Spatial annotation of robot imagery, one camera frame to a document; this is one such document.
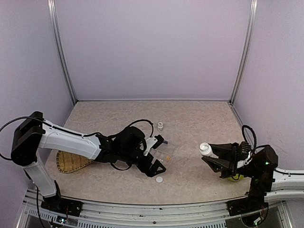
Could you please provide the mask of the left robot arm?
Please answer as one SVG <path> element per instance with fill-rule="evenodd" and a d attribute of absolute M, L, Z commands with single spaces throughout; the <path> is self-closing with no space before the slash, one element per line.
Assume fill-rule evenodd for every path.
<path fill-rule="evenodd" d="M 14 132 L 11 160 L 23 167 L 56 211 L 62 211 L 67 206 L 66 200 L 60 196 L 59 187 L 37 155 L 39 148 L 69 152 L 111 165 L 122 161 L 129 167 L 135 165 L 148 177 L 166 171 L 165 166 L 150 153 L 151 149 L 163 143 L 163 137 L 151 135 L 146 138 L 132 123 L 117 134 L 104 136 L 101 133 L 83 134 L 60 127 L 45 120 L 41 112 L 34 112 L 22 119 L 23 123 Z"/>

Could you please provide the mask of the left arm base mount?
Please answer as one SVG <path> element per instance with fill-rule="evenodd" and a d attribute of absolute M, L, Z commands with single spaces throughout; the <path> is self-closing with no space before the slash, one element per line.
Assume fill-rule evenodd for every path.
<path fill-rule="evenodd" d="M 43 197 L 41 208 L 65 214 L 68 216 L 79 217 L 83 203 L 78 200 L 66 199 L 59 196 Z"/>

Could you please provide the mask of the clear plastic pill organizer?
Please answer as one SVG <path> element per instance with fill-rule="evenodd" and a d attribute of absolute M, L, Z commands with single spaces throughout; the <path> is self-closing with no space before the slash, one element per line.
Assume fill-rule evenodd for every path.
<path fill-rule="evenodd" d="M 161 162 L 166 168 L 168 168 L 171 163 L 174 161 L 176 151 L 176 145 L 172 144 L 169 141 L 164 141 L 159 147 L 156 149 L 151 149 L 150 153 L 154 157 L 154 159 L 160 159 L 164 160 L 164 162 Z"/>

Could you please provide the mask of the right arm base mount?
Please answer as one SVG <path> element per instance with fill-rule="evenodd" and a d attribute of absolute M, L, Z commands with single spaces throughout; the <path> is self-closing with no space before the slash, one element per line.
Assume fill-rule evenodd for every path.
<path fill-rule="evenodd" d="M 228 212 L 230 216 L 241 215 L 253 211 L 267 208 L 269 204 L 264 202 L 263 198 L 242 198 L 229 200 L 227 202 Z"/>

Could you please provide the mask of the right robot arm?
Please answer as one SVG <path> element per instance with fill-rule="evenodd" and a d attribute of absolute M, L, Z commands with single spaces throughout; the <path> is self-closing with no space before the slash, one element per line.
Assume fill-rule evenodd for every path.
<path fill-rule="evenodd" d="M 278 168 L 278 156 L 274 149 L 263 146 L 253 153 L 247 142 L 199 145 L 202 160 L 220 178 L 250 178 L 248 196 L 243 200 L 243 207 L 253 211 L 261 201 L 302 199 L 304 197 L 304 172 Z"/>

